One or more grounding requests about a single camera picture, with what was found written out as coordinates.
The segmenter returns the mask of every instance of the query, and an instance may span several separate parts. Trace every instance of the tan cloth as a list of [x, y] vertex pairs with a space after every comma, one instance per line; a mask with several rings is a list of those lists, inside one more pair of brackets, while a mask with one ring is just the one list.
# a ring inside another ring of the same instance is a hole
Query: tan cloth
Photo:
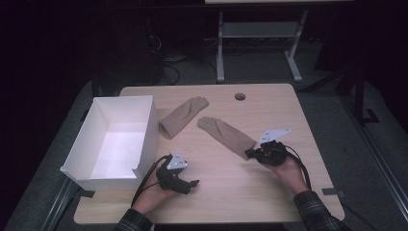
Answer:
[[205, 97], [197, 96], [187, 100], [170, 115], [160, 121], [161, 134], [171, 140], [205, 107], [209, 102]]
[[248, 135], [218, 118], [202, 117], [198, 119], [197, 125], [246, 160], [248, 158], [244, 151], [250, 149], [256, 143]]

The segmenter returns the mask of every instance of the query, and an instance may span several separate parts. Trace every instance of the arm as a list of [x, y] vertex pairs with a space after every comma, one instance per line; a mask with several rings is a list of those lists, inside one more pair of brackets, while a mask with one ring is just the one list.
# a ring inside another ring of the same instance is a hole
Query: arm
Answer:
[[340, 220], [332, 217], [318, 195], [309, 190], [299, 165], [292, 158], [286, 158], [285, 162], [278, 167], [263, 166], [273, 171], [282, 184], [295, 195], [293, 202], [307, 230], [350, 230]]
[[146, 215], [178, 194], [175, 191], [162, 190], [157, 184], [159, 180], [156, 177], [156, 171], [157, 169], [153, 171], [145, 184], [145, 190], [122, 217], [115, 231], [149, 231], [153, 223]]

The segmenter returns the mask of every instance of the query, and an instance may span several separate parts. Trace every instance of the sleeve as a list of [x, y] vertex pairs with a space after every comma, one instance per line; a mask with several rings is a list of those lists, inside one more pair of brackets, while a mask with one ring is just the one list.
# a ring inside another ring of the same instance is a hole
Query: sleeve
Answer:
[[153, 223], [143, 214], [128, 209], [114, 231], [149, 231]]
[[351, 231], [330, 212], [313, 191], [301, 192], [293, 199], [303, 223], [309, 231]]

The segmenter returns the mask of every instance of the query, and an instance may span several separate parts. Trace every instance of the hand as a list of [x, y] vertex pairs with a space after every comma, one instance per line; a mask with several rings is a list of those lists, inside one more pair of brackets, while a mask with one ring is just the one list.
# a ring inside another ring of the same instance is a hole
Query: hand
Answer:
[[272, 170], [280, 179], [285, 187], [287, 187], [294, 195], [309, 191], [300, 166], [297, 162], [287, 157], [285, 162], [277, 167], [262, 164], [264, 167]]
[[159, 180], [156, 177], [157, 169], [159, 168], [156, 167], [149, 179], [147, 179], [146, 184], [144, 185], [145, 190], [139, 195], [135, 204], [132, 205], [132, 209], [143, 215], [147, 215], [159, 207], [167, 199], [179, 194], [178, 192], [172, 190], [162, 190], [158, 183]]

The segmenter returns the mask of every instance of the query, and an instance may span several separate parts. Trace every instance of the white box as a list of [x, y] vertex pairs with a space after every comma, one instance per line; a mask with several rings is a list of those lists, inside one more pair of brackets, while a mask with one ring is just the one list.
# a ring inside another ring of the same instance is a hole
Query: white box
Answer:
[[95, 97], [61, 171], [87, 191], [136, 190], [158, 137], [152, 95]]

